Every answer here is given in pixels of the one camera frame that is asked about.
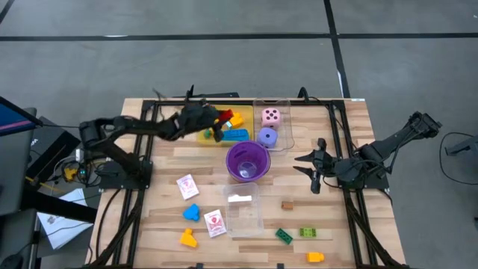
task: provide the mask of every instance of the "pink dice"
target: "pink dice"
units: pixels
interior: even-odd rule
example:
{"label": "pink dice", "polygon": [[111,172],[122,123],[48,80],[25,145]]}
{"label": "pink dice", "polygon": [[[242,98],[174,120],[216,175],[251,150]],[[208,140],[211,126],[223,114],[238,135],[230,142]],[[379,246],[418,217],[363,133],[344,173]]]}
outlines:
{"label": "pink dice", "polygon": [[281,125],[281,113],[276,108],[266,108],[262,111],[262,127],[277,131]]}

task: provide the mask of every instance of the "brown block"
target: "brown block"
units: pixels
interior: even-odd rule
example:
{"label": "brown block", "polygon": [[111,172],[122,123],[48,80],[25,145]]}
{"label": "brown block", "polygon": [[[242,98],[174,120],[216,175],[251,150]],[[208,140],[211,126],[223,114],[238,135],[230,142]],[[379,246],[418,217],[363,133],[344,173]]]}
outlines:
{"label": "brown block", "polygon": [[284,210],[292,210],[294,209],[294,204],[292,202],[282,202],[282,209]]}

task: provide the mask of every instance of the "purple cup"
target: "purple cup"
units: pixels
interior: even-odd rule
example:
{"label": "purple cup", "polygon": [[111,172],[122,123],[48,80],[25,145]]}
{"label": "purple cup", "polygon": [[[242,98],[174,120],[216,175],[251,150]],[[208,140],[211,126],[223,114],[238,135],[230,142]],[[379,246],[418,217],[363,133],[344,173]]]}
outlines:
{"label": "purple cup", "polygon": [[269,152],[255,141],[237,142],[227,152],[226,166],[237,181],[254,182],[269,170]]}

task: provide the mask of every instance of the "playing card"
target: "playing card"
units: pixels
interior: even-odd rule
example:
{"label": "playing card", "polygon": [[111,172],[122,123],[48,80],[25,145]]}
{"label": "playing card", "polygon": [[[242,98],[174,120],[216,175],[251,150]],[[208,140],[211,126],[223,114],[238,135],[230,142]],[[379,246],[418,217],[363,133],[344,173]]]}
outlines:
{"label": "playing card", "polygon": [[204,219],[211,238],[222,235],[226,232],[226,225],[224,225],[223,216],[221,216],[221,211],[219,209],[205,214]]}
{"label": "playing card", "polygon": [[196,183],[194,183],[194,179],[192,175],[184,176],[178,180],[176,180],[179,186],[179,190],[181,191],[182,197],[185,200],[199,194],[199,190],[196,187]]}

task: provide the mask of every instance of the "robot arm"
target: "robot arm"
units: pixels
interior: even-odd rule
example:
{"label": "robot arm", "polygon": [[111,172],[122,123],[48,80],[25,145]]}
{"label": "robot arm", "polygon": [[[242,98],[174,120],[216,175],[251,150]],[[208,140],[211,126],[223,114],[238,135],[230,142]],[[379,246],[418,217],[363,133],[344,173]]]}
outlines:
{"label": "robot arm", "polygon": [[[137,182],[146,182],[141,185],[134,185],[131,188],[144,188],[150,177],[152,164],[141,161],[134,153],[127,153],[118,147],[114,141],[125,134],[133,135],[154,135],[163,140],[174,141],[185,135],[212,128],[214,130],[214,139],[219,142],[223,138],[221,132],[222,125],[232,117],[232,111],[218,111],[216,108],[200,103],[186,104],[179,113],[174,113],[169,119],[160,122],[138,120],[133,117],[119,116],[114,118],[100,118],[80,124],[80,136],[85,151],[100,152],[110,157],[118,166],[108,164],[104,170],[113,171],[110,174],[122,173],[123,177],[136,180]],[[107,176],[102,177],[102,182],[107,184],[105,188],[115,188],[125,186],[122,182],[108,184]]]}
{"label": "robot arm", "polygon": [[[319,138],[319,149],[309,155],[295,158],[296,161],[311,162],[315,170],[304,167],[295,167],[298,171],[308,175],[311,180],[311,191],[320,193],[320,176],[338,177],[345,185],[348,182],[363,181],[372,176],[383,178],[386,173],[391,173],[398,149],[412,140],[435,137],[441,124],[434,121],[428,114],[415,112],[410,116],[405,126],[395,134],[384,140],[374,141],[354,151],[350,158],[333,158],[326,152],[326,142]],[[395,152],[394,160],[390,167],[385,167],[383,162]]]}

